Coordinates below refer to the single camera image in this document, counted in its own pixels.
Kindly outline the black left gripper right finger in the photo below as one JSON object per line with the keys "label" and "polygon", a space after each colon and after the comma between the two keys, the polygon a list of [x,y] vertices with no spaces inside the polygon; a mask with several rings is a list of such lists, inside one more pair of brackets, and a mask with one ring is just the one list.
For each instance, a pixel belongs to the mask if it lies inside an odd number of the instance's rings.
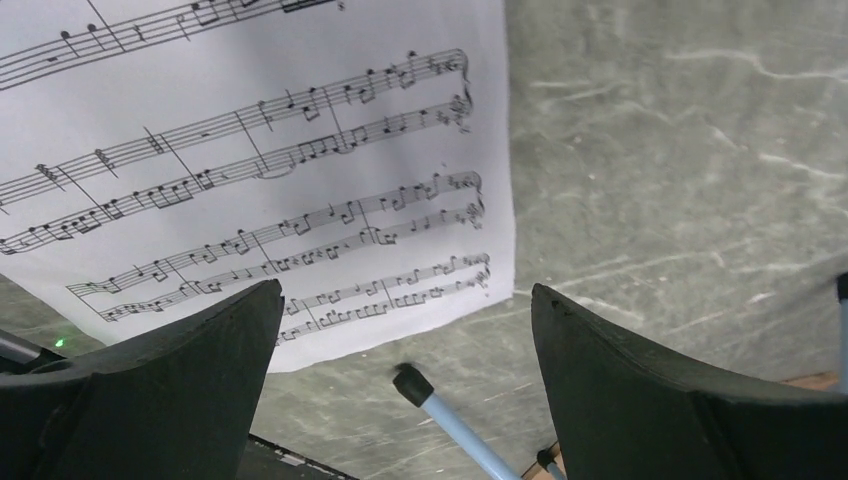
{"label": "black left gripper right finger", "polygon": [[532,332],[571,479],[843,479],[847,398],[678,353],[552,288]]}

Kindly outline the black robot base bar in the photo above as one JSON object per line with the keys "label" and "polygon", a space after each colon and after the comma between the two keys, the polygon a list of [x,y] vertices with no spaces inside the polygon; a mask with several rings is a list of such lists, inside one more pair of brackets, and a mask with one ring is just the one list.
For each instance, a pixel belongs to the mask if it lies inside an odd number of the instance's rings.
{"label": "black robot base bar", "polygon": [[328,465],[250,433],[236,474],[238,480],[356,480]]}

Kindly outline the sheet music page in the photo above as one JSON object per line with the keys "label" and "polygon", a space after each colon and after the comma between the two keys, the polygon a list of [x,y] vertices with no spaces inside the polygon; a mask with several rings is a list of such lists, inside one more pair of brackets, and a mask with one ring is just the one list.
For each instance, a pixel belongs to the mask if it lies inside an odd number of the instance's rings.
{"label": "sheet music page", "polygon": [[1,272],[117,343],[264,280],[290,372],[509,299],[502,1],[5,1]]}

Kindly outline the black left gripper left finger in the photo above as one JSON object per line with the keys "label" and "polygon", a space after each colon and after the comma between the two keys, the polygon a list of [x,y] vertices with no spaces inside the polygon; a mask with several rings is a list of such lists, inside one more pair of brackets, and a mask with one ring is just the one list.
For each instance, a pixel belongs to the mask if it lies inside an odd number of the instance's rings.
{"label": "black left gripper left finger", "polygon": [[1,374],[5,479],[233,479],[284,298],[259,282],[106,348]]}

